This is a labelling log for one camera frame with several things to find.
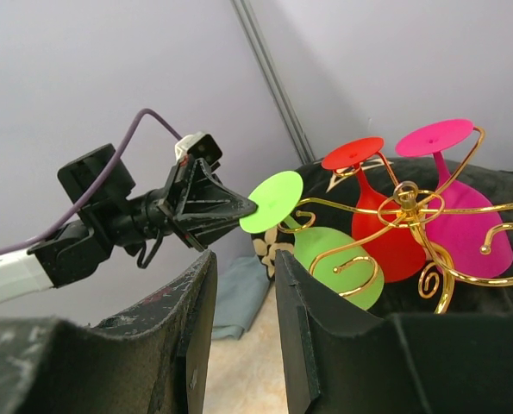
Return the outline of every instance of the folded towel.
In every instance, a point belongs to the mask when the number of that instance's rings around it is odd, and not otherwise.
[[[257,256],[234,259],[218,276],[212,339],[239,339],[250,329],[270,282]]]

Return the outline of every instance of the white wall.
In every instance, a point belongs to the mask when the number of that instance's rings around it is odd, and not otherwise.
[[[224,152],[218,175],[243,195],[298,164],[228,1],[0,0],[0,247],[39,233],[68,208],[57,170],[117,144],[143,107],[180,134],[213,134]],[[135,195],[164,185],[174,142],[150,118],[141,125],[124,156]],[[221,268],[253,254],[240,230],[213,249]],[[117,249],[87,280],[2,304],[0,315],[96,323],[197,256],[171,236],[140,271]]]
[[[366,135],[393,154],[413,129],[466,117],[488,133],[473,162],[513,168],[513,0],[251,4],[316,156]]]

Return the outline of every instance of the plastic wine glass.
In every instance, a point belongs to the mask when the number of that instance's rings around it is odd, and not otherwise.
[[[301,226],[290,214],[302,196],[302,189],[303,181],[297,172],[285,171],[271,176],[248,196],[258,205],[258,209],[239,221],[241,228],[255,234],[285,222],[291,229],[299,229]],[[324,227],[302,229],[295,232],[294,236],[294,256],[307,270],[317,255],[353,242],[349,235]],[[351,248],[328,256],[317,264],[314,277],[336,293],[352,291],[369,280],[372,274],[371,263],[356,262],[341,273],[335,273],[334,268],[357,256],[368,254],[364,248]],[[384,275],[379,269],[372,284],[346,297],[346,300],[367,310],[377,302],[384,283]]]
[[[471,135],[474,125],[466,119],[451,119],[433,123],[405,136],[396,152],[403,157],[422,157],[432,154],[438,170],[438,187],[449,178],[446,161],[441,151],[451,148]],[[455,180],[441,194],[447,209],[469,209],[492,206],[490,200],[470,185]],[[440,201],[434,199],[429,208],[437,209]],[[486,232],[503,223],[501,216],[491,213],[471,215],[445,214],[427,223],[427,237],[444,247],[452,256],[454,268],[460,272],[485,279],[496,278],[506,271],[513,261],[513,250],[507,234],[494,237],[491,252],[482,254]]]
[[[373,190],[367,181],[360,164],[378,154],[385,141],[380,137],[362,138],[349,142],[331,152],[323,159],[322,167],[336,172],[342,168],[354,167],[355,176],[360,183],[360,198],[356,207],[365,210],[377,210],[387,199],[386,196]],[[386,210],[399,209],[395,202],[387,203]],[[383,215],[389,222],[396,219],[395,215]],[[377,215],[354,213],[352,219],[352,237],[361,240],[377,233],[385,225]],[[364,245],[369,254],[378,262],[385,274],[385,282],[397,282],[417,273],[425,264],[426,254],[416,242],[409,229],[391,229]]]

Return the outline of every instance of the patterned fabric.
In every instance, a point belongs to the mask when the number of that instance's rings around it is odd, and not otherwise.
[[[411,180],[419,188],[434,190],[438,183],[438,174],[431,158],[389,159],[395,174],[400,181]],[[451,171],[457,166],[447,162]],[[381,159],[364,163],[365,171],[371,186],[378,192],[390,197],[394,190]],[[321,162],[301,166],[297,169],[303,178],[302,198],[324,198],[336,203],[355,206],[360,197],[360,187],[355,177],[339,178],[331,171],[321,167]],[[492,171],[478,166],[468,166],[460,175],[459,180],[472,186],[487,196],[494,204],[513,202],[513,172]],[[321,204],[305,204],[300,210],[316,213],[316,226],[338,229],[348,235],[351,233],[352,213],[332,209]],[[513,211],[502,212],[505,222],[513,222]],[[305,217],[296,217],[303,223]],[[513,232],[508,234],[513,247]],[[270,279],[275,276],[275,255],[278,249],[294,250],[294,236],[287,235],[277,228],[265,233],[253,235],[256,254],[266,266]],[[505,276],[513,275],[513,265]],[[402,282],[387,284],[379,301],[370,309],[372,313],[384,315],[390,311],[432,311],[437,303],[439,293],[427,300],[419,297],[416,286],[418,277]],[[458,283],[454,299],[449,308],[451,311],[513,311],[513,287],[504,289],[481,288]]]

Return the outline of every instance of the table surface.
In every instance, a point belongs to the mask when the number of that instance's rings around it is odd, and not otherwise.
[[[239,341],[212,342],[203,412],[288,413],[275,285]]]

